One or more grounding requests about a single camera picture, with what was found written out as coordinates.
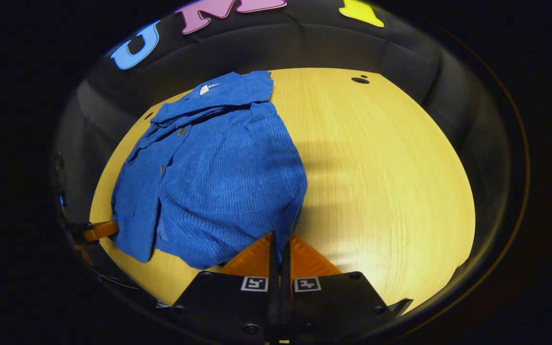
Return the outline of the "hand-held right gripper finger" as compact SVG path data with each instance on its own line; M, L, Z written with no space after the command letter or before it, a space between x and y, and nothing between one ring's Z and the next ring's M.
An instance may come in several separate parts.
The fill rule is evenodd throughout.
M298 236L283 249L280 341L359 343L411 304L411 299L386 304L362 272L340 271Z
M221 271L201 271L171 306L174 325L209 343L269 343L279 323L279 274L271 234Z

